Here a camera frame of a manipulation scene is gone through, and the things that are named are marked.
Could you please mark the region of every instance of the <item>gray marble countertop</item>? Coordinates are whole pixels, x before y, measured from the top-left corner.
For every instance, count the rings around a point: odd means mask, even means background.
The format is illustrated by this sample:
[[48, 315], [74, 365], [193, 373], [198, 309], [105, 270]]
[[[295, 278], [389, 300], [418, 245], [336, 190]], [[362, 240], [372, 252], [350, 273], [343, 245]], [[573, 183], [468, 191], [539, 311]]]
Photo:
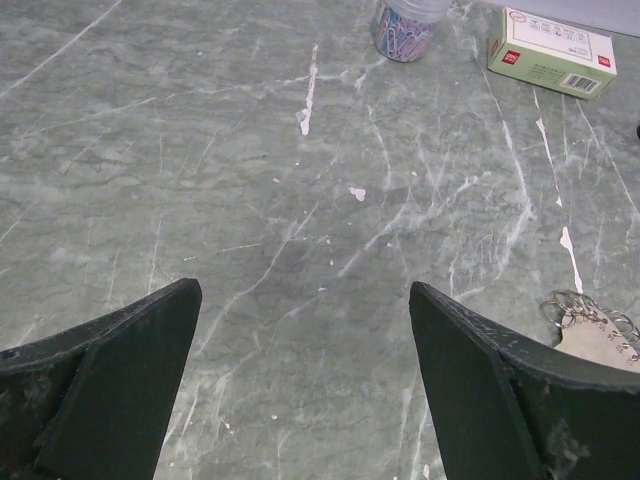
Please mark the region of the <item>gray marble countertop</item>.
[[586, 103], [488, 72], [489, 7], [411, 65], [372, 10], [3, 5], [0, 349], [197, 278], [158, 479], [444, 478], [414, 280], [545, 343], [554, 288], [640, 318], [640, 40]]

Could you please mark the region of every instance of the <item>cardboard box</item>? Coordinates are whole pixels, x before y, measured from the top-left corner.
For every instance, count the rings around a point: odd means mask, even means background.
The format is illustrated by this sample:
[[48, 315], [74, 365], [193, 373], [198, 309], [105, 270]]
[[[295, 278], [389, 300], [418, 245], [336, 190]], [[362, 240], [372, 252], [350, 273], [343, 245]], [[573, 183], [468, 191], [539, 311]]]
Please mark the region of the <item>cardboard box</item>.
[[616, 78], [609, 37], [504, 8], [489, 37], [489, 70], [580, 98]]

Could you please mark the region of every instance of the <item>barcode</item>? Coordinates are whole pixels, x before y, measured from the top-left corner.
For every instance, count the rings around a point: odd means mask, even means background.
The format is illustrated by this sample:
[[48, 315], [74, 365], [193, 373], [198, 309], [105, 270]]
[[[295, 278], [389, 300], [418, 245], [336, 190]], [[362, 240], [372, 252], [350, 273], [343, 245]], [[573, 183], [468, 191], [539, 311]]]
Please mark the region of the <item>barcode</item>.
[[572, 88], [574, 90], [580, 90], [585, 93], [591, 93], [600, 86], [600, 82], [591, 80], [587, 77], [581, 77], [580, 75], [569, 74], [569, 76], [567, 76], [567, 78], [562, 82], [562, 86]]

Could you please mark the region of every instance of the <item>clear plastic container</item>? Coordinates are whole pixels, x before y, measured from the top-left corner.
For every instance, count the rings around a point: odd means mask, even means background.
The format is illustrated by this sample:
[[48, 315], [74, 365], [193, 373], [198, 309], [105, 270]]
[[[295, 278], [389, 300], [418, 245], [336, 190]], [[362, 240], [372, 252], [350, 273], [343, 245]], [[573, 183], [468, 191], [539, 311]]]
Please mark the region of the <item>clear plastic container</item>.
[[452, 0], [378, 0], [371, 36], [378, 51], [397, 62], [422, 57]]

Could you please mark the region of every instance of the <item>keychain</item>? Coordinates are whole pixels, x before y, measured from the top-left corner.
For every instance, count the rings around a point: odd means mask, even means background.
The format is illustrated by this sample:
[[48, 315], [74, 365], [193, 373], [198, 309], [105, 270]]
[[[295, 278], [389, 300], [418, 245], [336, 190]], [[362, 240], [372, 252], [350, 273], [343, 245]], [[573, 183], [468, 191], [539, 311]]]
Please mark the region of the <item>keychain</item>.
[[640, 332], [624, 313], [602, 309], [588, 295], [571, 290], [552, 292], [540, 311], [561, 329], [556, 350], [640, 373]]

